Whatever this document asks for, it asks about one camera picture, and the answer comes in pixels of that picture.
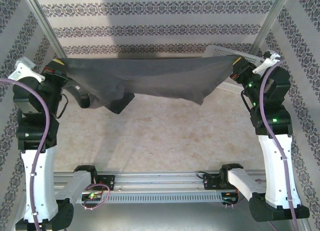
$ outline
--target yellow label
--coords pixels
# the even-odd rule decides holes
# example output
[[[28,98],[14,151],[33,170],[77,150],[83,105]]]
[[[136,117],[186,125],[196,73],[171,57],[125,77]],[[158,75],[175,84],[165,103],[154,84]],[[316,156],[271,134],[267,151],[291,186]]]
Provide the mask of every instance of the yellow label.
[[[235,65],[236,63],[238,63],[238,61],[239,61],[240,59],[242,59],[242,57],[238,57],[238,58],[234,61],[233,65]]]
[[[61,65],[65,65],[63,62],[61,62],[59,59],[53,59],[52,61],[55,61],[55,62],[57,62],[57,63],[59,63],[59,64],[61,64]]]

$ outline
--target white plastic basket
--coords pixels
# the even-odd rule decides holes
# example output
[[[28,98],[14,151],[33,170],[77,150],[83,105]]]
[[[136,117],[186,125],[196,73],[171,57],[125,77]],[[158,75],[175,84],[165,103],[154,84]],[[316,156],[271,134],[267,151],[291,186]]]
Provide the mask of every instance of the white plastic basket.
[[[202,58],[207,57],[215,57],[215,56],[225,56],[225,55],[240,55],[245,57],[246,60],[253,63],[255,66],[261,65],[265,59],[262,57],[257,57],[245,52],[240,52],[236,50],[232,50],[230,48],[220,47],[216,45],[209,45],[206,47]],[[241,85],[237,84],[231,78],[227,78],[226,81],[222,82],[217,88],[226,90],[235,94],[240,94],[241,91],[244,89]]]

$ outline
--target gray cloth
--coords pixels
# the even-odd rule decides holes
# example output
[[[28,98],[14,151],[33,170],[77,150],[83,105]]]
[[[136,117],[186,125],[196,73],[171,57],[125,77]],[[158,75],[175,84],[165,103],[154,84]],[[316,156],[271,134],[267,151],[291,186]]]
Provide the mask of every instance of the gray cloth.
[[[237,56],[186,59],[61,58],[68,77],[94,96],[92,107],[124,93],[185,99],[201,105],[233,71]]]

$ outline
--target striped wall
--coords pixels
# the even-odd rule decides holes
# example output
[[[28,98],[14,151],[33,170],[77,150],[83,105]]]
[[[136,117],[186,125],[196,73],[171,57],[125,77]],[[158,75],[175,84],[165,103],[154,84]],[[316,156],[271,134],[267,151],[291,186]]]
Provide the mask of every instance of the striped wall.
[[[294,132],[292,160],[311,230],[320,230],[319,24],[320,0],[287,0],[261,46],[278,51],[291,75],[285,103]]]
[[[55,52],[24,0],[0,0],[0,77],[26,56],[40,71]],[[16,139],[17,107],[11,85],[0,84],[0,230],[11,231],[25,185],[24,167]]]
[[[79,58],[194,55],[210,44],[247,52],[274,1],[38,0],[67,55]]]

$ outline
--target floor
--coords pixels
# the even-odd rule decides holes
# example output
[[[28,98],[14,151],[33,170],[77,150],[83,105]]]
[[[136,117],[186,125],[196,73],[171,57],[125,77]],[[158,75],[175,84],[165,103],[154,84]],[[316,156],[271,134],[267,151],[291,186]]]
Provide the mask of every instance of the floor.
[[[119,115],[104,107],[81,109],[66,94],[55,171],[81,164],[98,171],[218,170],[227,163],[264,169],[258,137],[238,94],[217,88],[202,106],[136,95]]]
[[[292,231],[288,220],[272,222]],[[106,204],[88,211],[74,206],[68,231],[274,231],[268,222],[256,222],[244,200],[234,209],[221,203]]]

